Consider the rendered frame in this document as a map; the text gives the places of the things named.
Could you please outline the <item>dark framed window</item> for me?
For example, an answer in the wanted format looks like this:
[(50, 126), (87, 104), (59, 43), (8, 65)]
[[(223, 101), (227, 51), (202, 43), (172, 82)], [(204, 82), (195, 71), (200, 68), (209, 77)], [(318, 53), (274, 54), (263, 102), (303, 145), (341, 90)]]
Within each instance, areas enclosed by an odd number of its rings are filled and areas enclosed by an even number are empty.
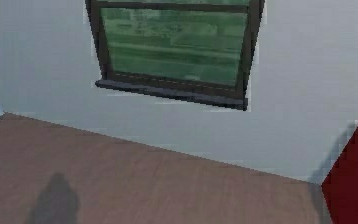
[(265, 0), (85, 0), (96, 86), (246, 110)]

